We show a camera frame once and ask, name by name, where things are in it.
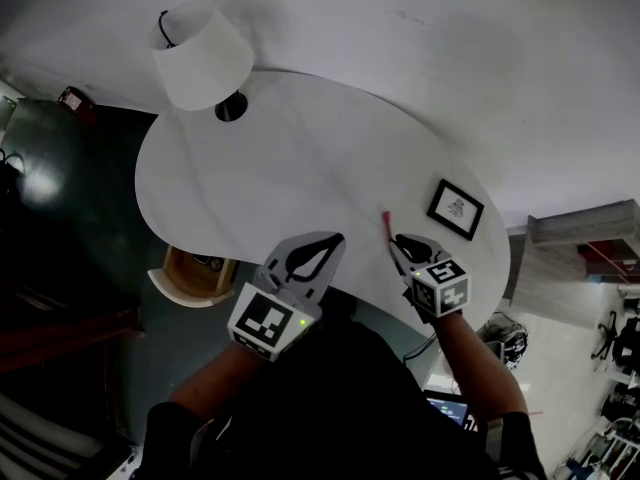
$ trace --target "green floor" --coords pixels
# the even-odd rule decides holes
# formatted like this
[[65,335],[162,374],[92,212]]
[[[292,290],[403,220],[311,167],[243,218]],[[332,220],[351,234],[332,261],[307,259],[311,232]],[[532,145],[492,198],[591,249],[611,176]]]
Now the green floor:
[[[98,126],[85,129],[65,112],[54,102],[21,102],[3,147],[21,156],[32,177],[55,173],[59,181],[59,190],[46,199],[26,189],[23,196],[46,223],[52,237],[46,243],[71,244],[60,267],[72,290],[81,285],[93,299],[109,290],[140,306],[145,335],[121,340],[118,398],[122,423],[142,443],[148,410],[228,344],[226,323],[235,298],[207,309],[184,308],[161,295],[146,275],[162,265],[167,248],[144,223],[134,191],[137,154],[155,116],[97,107]],[[241,265],[236,292],[253,269]],[[381,334],[398,357],[424,341],[368,304],[358,303],[355,320]],[[427,354],[413,361],[416,378],[424,380],[432,362]]]

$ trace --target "white floor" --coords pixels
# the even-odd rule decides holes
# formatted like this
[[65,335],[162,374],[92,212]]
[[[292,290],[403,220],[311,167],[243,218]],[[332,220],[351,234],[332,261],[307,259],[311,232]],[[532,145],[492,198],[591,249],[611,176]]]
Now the white floor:
[[[621,310],[622,298],[614,285],[602,286],[606,322],[611,309]],[[510,315],[529,330],[529,347],[513,373],[527,400],[540,460],[551,474],[592,435],[590,429],[600,420],[600,407],[614,384],[602,371],[594,371],[599,362],[590,355],[600,341],[595,329],[525,313]],[[442,362],[425,387],[457,392]]]

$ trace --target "person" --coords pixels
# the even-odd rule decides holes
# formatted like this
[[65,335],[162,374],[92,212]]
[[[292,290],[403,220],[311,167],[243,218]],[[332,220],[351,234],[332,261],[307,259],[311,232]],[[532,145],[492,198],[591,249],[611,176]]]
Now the person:
[[478,432],[432,407],[378,334],[350,321],[318,324],[275,363],[230,344],[153,407],[136,480],[545,478],[511,373],[461,313],[433,325]]

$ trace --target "white lampshade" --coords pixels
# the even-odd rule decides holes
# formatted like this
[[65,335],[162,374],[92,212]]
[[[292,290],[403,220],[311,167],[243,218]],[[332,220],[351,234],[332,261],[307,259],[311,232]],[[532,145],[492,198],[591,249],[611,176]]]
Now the white lampshade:
[[237,91],[251,72],[249,43],[208,0],[169,11],[156,23],[149,45],[171,103],[185,110],[212,107]]

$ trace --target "wrist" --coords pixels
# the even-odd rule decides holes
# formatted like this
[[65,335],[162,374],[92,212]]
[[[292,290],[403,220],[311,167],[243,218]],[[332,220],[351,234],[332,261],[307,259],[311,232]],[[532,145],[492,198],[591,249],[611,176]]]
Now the wrist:
[[435,319],[432,325],[436,333],[439,333],[441,331],[455,328],[460,324],[460,322],[464,321],[465,320],[462,316],[462,311],[456,311],[455,313],[451,313],[450,315]]
[[239,345],[238,343],[231,342],[227,346],[224,354],[229,357],[229,360],[232,361],[236,367],[242,369],[260,369],[263,366],[269,364],[269,361],[260,357],[258,354],[252,352],[248,348]]

